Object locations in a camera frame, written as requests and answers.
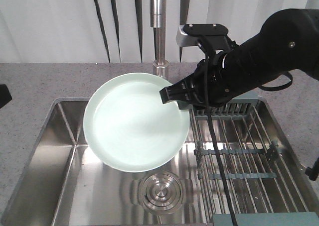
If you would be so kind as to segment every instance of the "gray granite countertop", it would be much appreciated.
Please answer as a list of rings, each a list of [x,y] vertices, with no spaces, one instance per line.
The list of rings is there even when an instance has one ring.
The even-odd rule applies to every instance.
[[[195,63],[171,63],[172,83],[189,75]],[[45,118],[56,98],[90,97],[107,80],[130,72],[152,72],[151,63],[0,64],[0,83],[13,100],[0,109],[0,217]],[[256,90],[272,109],[300,162],[310,166],[319,156],[319,82],[292,72],[294,84],[268,93]],[[319,195],[319,183],[312,183]]]

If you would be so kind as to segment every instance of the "drain cover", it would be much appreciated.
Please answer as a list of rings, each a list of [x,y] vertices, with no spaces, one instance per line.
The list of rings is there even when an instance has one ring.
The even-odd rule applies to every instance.
[[[181,206],[182,184],[170,172],[154,174],[142,181],[140,202],[143,208],[155,215],[172,214]]]

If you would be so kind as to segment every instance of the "ceramic plate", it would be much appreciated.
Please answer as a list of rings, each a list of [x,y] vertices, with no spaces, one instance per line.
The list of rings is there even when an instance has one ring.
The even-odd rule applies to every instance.
[[[181,149],[189,112],[163,104],[159,91],[171,83],[151,74],[111,79],[91,97],[83,128],[88,145],[105,164],[126,172],[155,169]]]

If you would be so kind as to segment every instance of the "faucet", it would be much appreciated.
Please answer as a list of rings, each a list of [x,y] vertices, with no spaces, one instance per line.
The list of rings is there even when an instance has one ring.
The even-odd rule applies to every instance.
[[[153,74],[168,79],[169,62],[165,60],[166,0],[151,0],[151,27],[156,30],[156,60]]]

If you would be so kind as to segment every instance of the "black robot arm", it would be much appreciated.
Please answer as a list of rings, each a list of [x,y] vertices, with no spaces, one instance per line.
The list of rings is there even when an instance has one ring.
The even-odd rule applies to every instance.
[[[208,56],[210,106],[222,106],[282,74],[292,80],[287,72],[293,69],[319,80],[319,10],[281,10],[240,46],[227,33],[220,24],[186,24],[176,38],[180,46],[199,46]],[[178,100],[205,107],[204,61],[194,73],[160,91],[163,103]]]

